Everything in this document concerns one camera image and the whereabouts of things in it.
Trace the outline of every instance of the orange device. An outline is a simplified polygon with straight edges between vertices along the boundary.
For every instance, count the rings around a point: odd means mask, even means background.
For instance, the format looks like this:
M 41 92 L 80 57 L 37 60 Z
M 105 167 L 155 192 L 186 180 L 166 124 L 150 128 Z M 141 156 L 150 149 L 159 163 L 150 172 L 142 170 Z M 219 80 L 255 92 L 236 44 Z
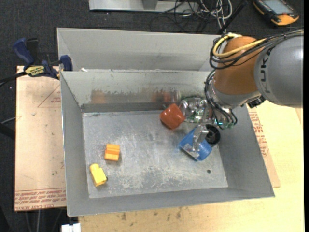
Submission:
M 254 0 L 253 5 L 266 21 L 277 26 L 286 26 L 299 19 L 296 10 L 284 0 Z

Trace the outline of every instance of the gray metal bin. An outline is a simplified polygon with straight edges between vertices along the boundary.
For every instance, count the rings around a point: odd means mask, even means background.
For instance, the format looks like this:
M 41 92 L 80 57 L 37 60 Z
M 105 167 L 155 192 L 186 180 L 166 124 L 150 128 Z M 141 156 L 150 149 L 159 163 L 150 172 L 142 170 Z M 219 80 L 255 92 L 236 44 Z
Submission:
M 221 131 L 220 143 L 204 161 L 194 161 L 178 148 L 195 124 L 184 122 L 170 130 L 161 123 L 164 105 L 204 96 L 209 71 L 194 67 L 83 72 L 78 69 L 86 66 L 67 51 L 75 60 L 75 71 L 60 76 L 69 216 L 274 196 L 245 106 L 234 110 L 237 125 Z M 106 144 L 120 145 L 117 162 L 104 159 Z M 91 163 L 103 168 L 108 177 L 104 185 L 93 185 Z

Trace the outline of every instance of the blue object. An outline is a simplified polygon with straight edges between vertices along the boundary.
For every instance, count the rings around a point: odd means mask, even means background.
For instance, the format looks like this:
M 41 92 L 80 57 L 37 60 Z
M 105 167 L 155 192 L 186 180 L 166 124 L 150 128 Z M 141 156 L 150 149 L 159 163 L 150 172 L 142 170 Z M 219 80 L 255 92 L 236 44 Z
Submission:
M 193 150 L 193 136 L 194 131 L 191 130 L 179 143 L 179 147 L 187 152 L 190 156 L 195 158 L 198 161 L 204 160 L 212 151 L 212 147 L 204 139 L 201 143 L 198 144 L 198 148 Z
M 13 50 L 21 59 L 27 63 L 27 65 L 32 65 L 34 63 L 34 58 L 31 56 L 26 47 L 26 38 L 17 40 L 13 45 Z
M 73 71 L 73 65 L 71 58 L 68 55 L 63 55 L 60 57 L 60 62 L 63 64 L 64 71 Z

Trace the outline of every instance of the orange cube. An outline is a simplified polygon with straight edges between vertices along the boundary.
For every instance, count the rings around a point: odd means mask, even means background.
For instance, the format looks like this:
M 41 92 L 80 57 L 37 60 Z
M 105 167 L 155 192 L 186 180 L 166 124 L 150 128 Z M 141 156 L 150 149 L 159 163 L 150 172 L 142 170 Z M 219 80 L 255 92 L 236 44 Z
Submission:
M 184 122 L 185 116 L 180 108 L 173 103 L 160 113 L 160 120 L 170 129 L 175 129 Z
M 120 146 L 119 145 L 111 145 L 107 144 L 105 149 L 105 160 L 114 160 L 118 161 L 120 153 Z

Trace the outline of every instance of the cable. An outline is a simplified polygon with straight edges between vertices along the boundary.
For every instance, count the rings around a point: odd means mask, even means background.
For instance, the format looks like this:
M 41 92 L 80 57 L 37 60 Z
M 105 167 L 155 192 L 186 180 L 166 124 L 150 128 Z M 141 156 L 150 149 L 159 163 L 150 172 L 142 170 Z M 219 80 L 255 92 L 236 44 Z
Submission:
M 211 53 L 210 53 L 210 65 L 214 69 L 225 69 L 225 68 L 228 68 L 228 67 L 231 67 L 231 66 L 237 66 L 237 65 L 240 65 L 240 64 L 248 61 L 248 59 L 247 59 L 247 60 L 244 60 L 242 63 L 236 64 L 244 56 L 247 56 L 247 55 L 255 52 L 255 54 L 249 58 L 249 59 L 251 59 L 251 58 L 255 57 L 257 54 L 259 54 L 259 52 L 262 51 L 262 49 L 264 49 L 264 48 L 275 47 L 277 44 L 281 43 L 282 41 L 285 41 L 285 40 L 292 38 L 292 37 L 301 36 L 303 34 L 304 34 L 303 29 L 296 29 L 296 30 L 292 30 L 292 31 L 289 31 L 289 32 L 286 32 L 286 33 L 281 33 L 281 34 L 266 37 L 266 38 L 263 38 L 263 39 L 260 39 L 260 40 L 256 40 L 256 41 L 254 41 L 250 44 L 244 45 L 242 47 L 231 50 L 229 52 L 218 53 L 218 50 L 221 47 L 221 45 L 223 44 L 223 42 L 241 36 L 241 35 L 238 35 L 238 34 L 229 33 L 227 35 L 224 35 L 221 38 L 217 38 L 214 41 L 214 45 L 213 45 L 213 47 L 211 49 Z M 236 57 L 234 57 L 234 55 L 236 53 L 239 53 L 240 51 L 244 51 L 244 52 L 241 53 L 240 55 L 237 55 Z M 221 64 L 223 64 L 223 66 L 220 66 L 220 67 L 215 66 L 213 64 L 213 62 L 221 63 Z
M 227 123 L 228 123 L 228 127 L 230 127 L 231 125 L 232 126 L 236 125 L 238 120 L 237 120 L 237 117 L 235 116 L 235 114 L 232 112 L 232 109 L 229 109 L 230 113 L 228 113 L 218 103 L 216 103 L 213 100 L 213 98 L 211 98 L 209 96 L 208 88 L 209 88 L 209 85 L 211 84 L 211 81 L 214 77 L 214 73 L 215 73 L 215 70 L 212 70 L 211 73 L 207 76 L 206 81 L 205 81 L 204 93 L 205 93 L 205 96 L 206 96 L 207 104 L 209 104 L 211 106 L 212 114 L 215 118 L 215 121 L 216 121 L 218 127 L 220 129 L 224 130 L 225 128 L 220 125 L 219 119 L 216 115 L 215 110 L 218 111 L 220 114 L 222 114 L 226 118 Z
M 53 225 L 53 227 L 52 227 L 51 232 L 54 232 L 54 230 L 55 230 L 55 228 L 56 228 L 56 226 L 57 226 L 58 220 L 59 220 L 59 218 L 60 218 L 61 213 L 62 213 L 62 209 L 60 209 L 60 211 L 59 211 L 59 213 L 58 213 L 58 215 L 57 215 L 57 217 L 56 217 L 56 219 L 55 219 L 55 222 L 54 222 L 54 225 Z
M 30 227 L 30 222 L 29 222 L 29 217 L 28 217 L 28 212 L 25 212 L 25 216 L 26 216 L 26 222 L 27 222 L 27 227 L 29 232 L 32 232 L 32 228 Z
M 40 217 L 41 217 L 41 210 L 39 210 L 39 213 L 38 213 L 36 232 L 39 232 L 39 229 L 40 229 Z
M 2 121 L 1 124 L 8 123 L 8 122 L 10 122 L 10 121 L 12 121 L 12 120 L 14 120 L 14 119 L 16 119 L 16 117 L 6 119 L 6 120 Z
M 211 4 L 210 1 L 211 0 L 176 0 L 175 6 L 173 8 L 163 11 L 159 13 L 159 16 L 156 16 L 151 19 L 149 23 L 150 31 L 153 31 L 152 30 L 153 21 L 159 18 L 168 18 L 177 27 L 179 27 L 181 31 L 184 32 L 186 32 L 185 27 L 188 25 L 188 23 L 190 21 L 196 21 L 196 20 L 200 20 L 201 23 L 198 25 L 195 32 L 198 32 L 198 30 L 204 30 L 207 23 L 213 20 L 217 20 L 219 27 L 222 27 L 221 24 L 222 23 L 224 24 L 225 20 L 232 15 L 233 10 L 232 3 L 230 0 L 212 0 L 214 4 Z M 189 9 L 184 10 L 182 13 L 176 12 L 176 8 L 185 3 L 188 5 Z M 225 6 L 228 7 L 228 14 L 226 15 L 224 13 Z M 167 15 L 163 15 L 171 11 L 173 11 L 174 19 L 170 18 Z

